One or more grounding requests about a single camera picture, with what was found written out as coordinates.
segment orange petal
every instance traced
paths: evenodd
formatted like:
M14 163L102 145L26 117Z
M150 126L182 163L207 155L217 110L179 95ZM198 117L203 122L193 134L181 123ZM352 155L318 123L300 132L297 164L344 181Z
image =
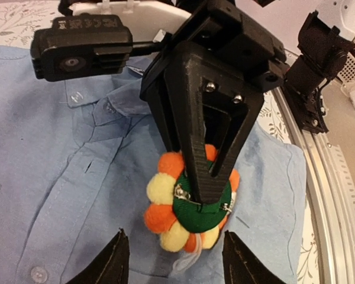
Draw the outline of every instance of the orange petal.
M231 191L232 192L237 191L239 183L241 181L241 177L235 169L233 169L233 171L231 172L229 180L230 180Z
M225 216L224 219L222 219L222 221L218 224L220 230L222 230L222 228L224 227L224 225L226 224L227 222L227 216Z
M204 234L200 234L201 236L201 241L204 242ZM196 236L195 234L190 233L188 241L185 243L184 250L187 253L193 253L196 248Z
M181 153L168 152L162 155L158 164L160 173L167 173L178 179L184 170L184 160Z
M151 204L144 214L147 228L155 234L168 231L176 221L172 205Z
M214 162L215 158L217 157L217 149L213 145L206 144L205 151L206 151L206 158L209 161Z

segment plush toy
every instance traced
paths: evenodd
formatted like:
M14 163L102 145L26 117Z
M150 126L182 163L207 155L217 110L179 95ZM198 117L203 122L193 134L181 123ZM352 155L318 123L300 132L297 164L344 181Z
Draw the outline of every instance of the plush toy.
M206 145L208 168L217 156L212 145ZM178 252L184 249L195 252L197 236L202 249L211 249L220 236L220 231L231 212L240 176L231 172L229 182L219 202L201 205L191 200L191 187L184 171L181 153L168 152L162 155L156 174L147 186L151 205L144 214L147 228L160 234L163 249Z

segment metal track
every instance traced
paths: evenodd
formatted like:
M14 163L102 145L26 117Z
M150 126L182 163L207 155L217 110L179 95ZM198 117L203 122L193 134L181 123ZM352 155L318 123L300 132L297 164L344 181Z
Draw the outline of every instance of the metal track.
M355 284L355 188L347 164L325 134L312 135L298 128L280 88L272 94L292 144L299 146L306 158L306 191L320 255L320 281Z

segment yellow petal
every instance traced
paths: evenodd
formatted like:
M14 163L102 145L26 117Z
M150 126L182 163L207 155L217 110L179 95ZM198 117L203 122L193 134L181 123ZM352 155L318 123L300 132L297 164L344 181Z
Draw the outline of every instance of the yellow petal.
M204 250L211 249L220 235L220 228L215 226L213 229L206 231L204 241L202 242L202 248Z
M168 232L160 235L160 245L164 250L177 253L188 241L189 232L176 221Z
M147 197L156 205L172 205L176 179L166 173L157 173L147 185Z

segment gray surface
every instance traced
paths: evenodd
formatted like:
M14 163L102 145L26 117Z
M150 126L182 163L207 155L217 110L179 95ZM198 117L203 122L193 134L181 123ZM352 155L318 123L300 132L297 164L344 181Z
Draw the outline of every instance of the gray surface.
M331 83L323 90L324 101L329 108L325 118L329 128L328 139L340 145L355 184L355 109L351 101L340 91L340 84Z

